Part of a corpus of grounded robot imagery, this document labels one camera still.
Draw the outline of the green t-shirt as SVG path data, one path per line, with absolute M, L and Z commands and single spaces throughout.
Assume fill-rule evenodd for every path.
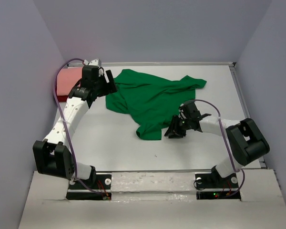
M 161 140 L 178 107 L 195 99 L 195 91 L 203 89 L 206 80 L 188 75 L 180 80 L 168 80 L 155 75 L 123 69 L 114 79 L 117 92 L 106 96 L 106 108 L 130 115 L 139 125 L 136 135 L 141 140 Z

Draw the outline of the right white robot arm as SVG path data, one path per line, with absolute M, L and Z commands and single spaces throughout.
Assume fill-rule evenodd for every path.
M 203 102 L 217 111 L 217 116 L 202 114 L 196 102 Z M 183 138 L 188 130 L 221 136 L 228 157 L 211 169 L 202 181 L 221 187 L 227 177 L 239 172 L 243 167 L 266 155 L 270 146 L 253 119 L 227 120 L 221 118 L 219 109 L 204 100 L 189 100 L 179 106 L 179 114 L 174 115 L 164 134 L 167 138 Z

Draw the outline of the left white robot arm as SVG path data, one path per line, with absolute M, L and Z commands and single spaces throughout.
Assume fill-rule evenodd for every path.
M 81 119 L 99 97 L 117 92 L 111 70 L 95 65 L 82 68 L 82 77 L 71 89 L 60 118 L 41 141 L 35 141 L 33 154 L 40 174 L 80 182 L 85 188 L 96 183 L 96 169 L 76 160 L 72 137 Z

